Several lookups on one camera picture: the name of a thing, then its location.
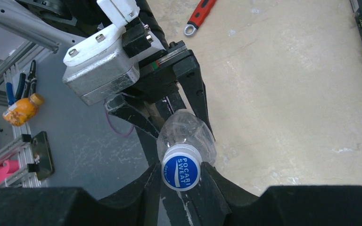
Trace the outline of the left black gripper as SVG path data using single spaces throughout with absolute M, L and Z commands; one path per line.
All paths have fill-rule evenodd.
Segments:
M 128 88 L 129 96 L 118 95 L 106 101 L 106 112 L 158 138 L 160 115 L 156 107 L 149 103 L 155 103 L 177 92 L 179 83 L 194 114 L 212 132 L 206 86 L 193 51 L 181 40 L 177 43 L 171 42 L 170 48 L 161 53 L 163 55 L 159 59 L 140 68 L 139 80 Z

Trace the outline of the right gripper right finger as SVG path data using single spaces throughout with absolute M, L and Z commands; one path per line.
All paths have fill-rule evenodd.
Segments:
M 201 164 L 206 213 L 223 226 L 362 226 L 362 186 L 270 186 L 256 196 Z

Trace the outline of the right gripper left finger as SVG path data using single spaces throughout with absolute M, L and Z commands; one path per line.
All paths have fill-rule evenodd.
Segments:
M 0 226 L 155 226 L 160 168 L 100 200 L 80 187 L 0 188 Z

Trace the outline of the clear plastic bottle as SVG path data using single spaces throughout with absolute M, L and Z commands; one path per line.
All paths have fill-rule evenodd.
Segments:
M 162 165 L 165 164 L 166 151 L 178 144 L 195 147 L 202 161 L 215 164 L 217 151 L 212 132 L 201 119 L 186 109 L 180 109 L 170 116 L 159 133 L 156 146 Z

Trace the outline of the blue white bottle cap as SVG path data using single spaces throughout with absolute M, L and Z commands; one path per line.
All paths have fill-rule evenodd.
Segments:
M 188 191 L 200 180 L 201 163 L 201 154 L 194 146 L 175 144 L 164 154 L 161 167 L 162 180 L 172 190 Z

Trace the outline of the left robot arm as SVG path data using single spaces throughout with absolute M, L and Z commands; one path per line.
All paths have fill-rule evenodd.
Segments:
M 0 0 L 0 27 L 26 39 L 0 74 L 34 47 L 66 45 L 63 83 L 85 104 L 105 100 L 107 114 L 158 137 L 183 88 L 194 114 L 187 125 L 211 128 L 194 53 L 167 42 L 145 0 Z

